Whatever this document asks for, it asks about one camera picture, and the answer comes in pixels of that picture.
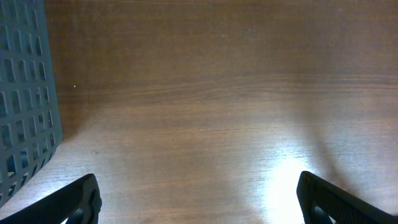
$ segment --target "gray basket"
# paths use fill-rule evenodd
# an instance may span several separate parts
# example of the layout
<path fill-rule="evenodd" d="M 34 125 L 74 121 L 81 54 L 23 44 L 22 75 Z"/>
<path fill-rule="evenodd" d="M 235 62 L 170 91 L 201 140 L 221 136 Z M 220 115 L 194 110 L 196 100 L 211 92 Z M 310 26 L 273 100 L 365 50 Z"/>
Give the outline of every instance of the gray basket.
<path fill-rule="evenodd" d="M 43 0 L 0 0 L 0 207 L 60 144 Z"/>

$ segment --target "wood grain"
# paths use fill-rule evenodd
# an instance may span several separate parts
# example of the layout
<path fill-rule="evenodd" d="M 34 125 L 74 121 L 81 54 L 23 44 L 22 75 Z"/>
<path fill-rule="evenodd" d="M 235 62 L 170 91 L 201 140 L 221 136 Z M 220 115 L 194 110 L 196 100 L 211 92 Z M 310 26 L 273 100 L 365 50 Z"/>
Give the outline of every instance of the wood grain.
<path fill-rule="evenodd" d="M 303 223 L 310 170 L 396 214 L 396 1 L 47 1 L 64 140 L 5 217 L 87 173 L 100 223 Z"/>

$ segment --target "blue-gray perforated basket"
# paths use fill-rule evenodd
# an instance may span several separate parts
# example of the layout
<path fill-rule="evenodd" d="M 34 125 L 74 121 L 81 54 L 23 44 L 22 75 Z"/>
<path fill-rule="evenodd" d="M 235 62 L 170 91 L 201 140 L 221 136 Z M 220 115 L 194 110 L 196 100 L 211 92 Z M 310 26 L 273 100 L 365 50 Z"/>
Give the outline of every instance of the blue-gray perforated basket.
<path fill-rule="evenodd" d="M 62 138 L 43 0 L 0 0 L 0 131 L 1 207 Z"/>

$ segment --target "wooden table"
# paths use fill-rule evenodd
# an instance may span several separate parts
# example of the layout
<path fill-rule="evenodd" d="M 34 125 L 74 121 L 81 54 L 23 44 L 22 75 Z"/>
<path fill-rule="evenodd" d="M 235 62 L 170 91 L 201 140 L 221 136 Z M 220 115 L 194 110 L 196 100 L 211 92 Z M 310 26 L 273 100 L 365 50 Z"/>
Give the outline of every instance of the wooden table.
<path fill-rule="evenodd" d="M 302 223 L 303 170 L 397 213 L 397 1 L 46 10 L 64 138 L 1 217 L 94 173 L 100 223 Z"/>

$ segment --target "laundry basket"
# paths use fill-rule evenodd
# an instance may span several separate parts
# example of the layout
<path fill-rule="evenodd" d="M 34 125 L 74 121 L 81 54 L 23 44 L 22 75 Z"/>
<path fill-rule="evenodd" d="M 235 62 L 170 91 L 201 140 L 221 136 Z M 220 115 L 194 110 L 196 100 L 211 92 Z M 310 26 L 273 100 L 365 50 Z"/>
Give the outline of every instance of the laundry basket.
<path fill-rule="evenodd" d="M 43 0 L 0 0 L 0 130 L 2 207 L 62 138 Z"/>

